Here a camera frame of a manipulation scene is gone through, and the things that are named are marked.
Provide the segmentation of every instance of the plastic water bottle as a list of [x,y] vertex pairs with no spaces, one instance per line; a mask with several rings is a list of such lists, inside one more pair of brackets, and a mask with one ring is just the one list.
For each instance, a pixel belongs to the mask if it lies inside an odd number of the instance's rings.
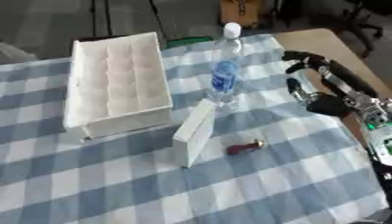
[[225,25],[224,35],[213,49],[213,73],[208,98],[222,107],[236,107],[233,96],[242,58],[241,27],[236,23]]

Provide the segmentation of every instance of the tablecloth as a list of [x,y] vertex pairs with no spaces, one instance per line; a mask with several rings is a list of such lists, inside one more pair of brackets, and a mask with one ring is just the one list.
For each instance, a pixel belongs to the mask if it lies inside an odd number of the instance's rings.
[[[172,135],[205,97],[212,42],[162,52],[171,124],[85,143],[62,125],[70,59],[0,66],[0,223],[347,223],[386,207],[347,129],[287,93],[282,47],[243,42],[239,107],[190,169],[172,162]],[[268,145],[225,155],[254,138]]]

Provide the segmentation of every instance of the cardboard box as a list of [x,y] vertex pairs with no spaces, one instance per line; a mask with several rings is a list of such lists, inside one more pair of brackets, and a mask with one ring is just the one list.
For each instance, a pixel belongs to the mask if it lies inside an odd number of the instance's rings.
[[174,160],[190,167],[214,132],[216,104],[202,100],[173,137]]
[[220,22],[256,28],[260,24],[262,4],[262,0],[244,0],[240,7],[240,1],[220,0]]

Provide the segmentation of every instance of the bottle label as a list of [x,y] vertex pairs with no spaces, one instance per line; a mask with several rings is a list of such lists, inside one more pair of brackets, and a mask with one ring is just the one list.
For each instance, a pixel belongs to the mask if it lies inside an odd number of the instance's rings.
[[233,89],[237,73],[238,66],[233,61],[219,62],[213,70],[213,88],[220,92]]

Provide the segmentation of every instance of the wire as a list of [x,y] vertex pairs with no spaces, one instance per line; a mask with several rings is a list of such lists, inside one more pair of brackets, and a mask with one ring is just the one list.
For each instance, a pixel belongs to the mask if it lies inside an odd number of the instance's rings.
[[154,16],[155,16],[155,18],[157,19],[157,24],[159,25],[159,29],[160,29],[161,32],[162,32],[162,36],[164,36],[164,39],[167,41],[167,40],[169,40],[169,37],[167,36],[167,34],[166,34],[166,32],[165,32],[165,29],[164,29],[164,27],[162,26],[161,19],[159,18],[159,15],[158,15],[158,8],[157,8],[157,6],[155,5],[155,3],[154,3],[153,0],[149,0],[149,2],[150,2],[150,6],[151,6],[151,8],[152,8],[152,11],[154,12]]
[[113,30],[112,30],[112,21],[110,17],[110,2],[109,0],[105,0],[105,18],[106,18],[106,26],[108,28],[108,35],[113,36]]
[[91,12],[91,18],[92,18],[92,23],[93,23],[93,37],[96,37],[96,7],[95,7],[95,0],[91,0],[91,5],[90,5],[90,12]]

